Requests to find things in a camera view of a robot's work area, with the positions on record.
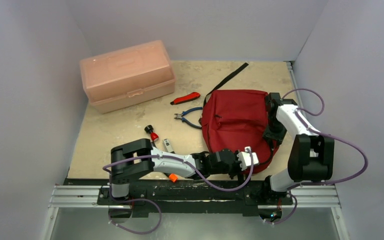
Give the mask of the red black glue stick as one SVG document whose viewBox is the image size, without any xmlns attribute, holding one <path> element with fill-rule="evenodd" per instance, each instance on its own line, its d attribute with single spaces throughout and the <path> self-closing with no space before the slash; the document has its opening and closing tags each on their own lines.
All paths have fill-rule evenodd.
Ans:
<svg viewBox="0 0 384 240">
<path fill-rule="evenodd" d="M 150 136 L 152 142 L 155 142 L 159 139 L 159 136 L 157 133 L 155 133 L 154 127 L 152 125 L 147 125 L 144 128 L 144 131 Z"/>
</svg>

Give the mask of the red backpack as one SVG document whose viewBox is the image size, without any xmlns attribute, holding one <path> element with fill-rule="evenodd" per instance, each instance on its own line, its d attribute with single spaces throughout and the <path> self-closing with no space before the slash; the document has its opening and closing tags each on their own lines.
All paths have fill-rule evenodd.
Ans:
<svg viewBox="0 0 384 240">
<path fill-rule="evenodd" d="M 253 170 L 256 174 L 269 167 L 280 146 L 275 140 L 263 137 L 269 126 L 265 105 L 268 93 L 254 89 L 222 89 L 247 66 L 246 62 L 242 64 L 206 95 L 200 124 L 203 139 L 212 153 L 251 147 L 259 161 Z"/>
</svg>

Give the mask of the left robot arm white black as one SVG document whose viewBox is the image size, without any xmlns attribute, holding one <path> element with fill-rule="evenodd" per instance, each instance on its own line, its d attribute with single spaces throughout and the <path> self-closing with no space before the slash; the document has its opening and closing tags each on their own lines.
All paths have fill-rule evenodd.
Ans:
<svg viewBox="0 0 384 240">
<path fill-rule="evenodd" d="M 218 174 L 234 177 L 247 169 L 254 169 L 253 165 L 258 163 L 249 146 L 244 151 L 232 152 L 226 148 L 214 153 L 180 155 L 162 151 L 146 138 L 112 148 L 110 159 L 111 163 L 102 169 L 109 174 L 111 194 L 115 198 L 127 197 L 130 185 L 152 172 L 205 181 L 207 177 Z"/>
</svg>

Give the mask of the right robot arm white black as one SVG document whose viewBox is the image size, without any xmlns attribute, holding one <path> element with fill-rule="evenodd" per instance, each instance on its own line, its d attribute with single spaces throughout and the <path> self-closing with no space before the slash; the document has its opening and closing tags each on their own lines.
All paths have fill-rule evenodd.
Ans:
<svg viewBox="0 0 384 240">
<path fill-rule="evenodd" d="M 287 167 L 266 177 L 261 197 L 275 200 L 285 197 L 287 191 L 301 183 L 321 183 L 333 175 L 335 141 L 312 130 L 293 99 L 283 99 L 277 92 L 265 97 L 268 126 L 262 135 L 274 155 L 286 134 L 294 138 Z"/>
</svg>

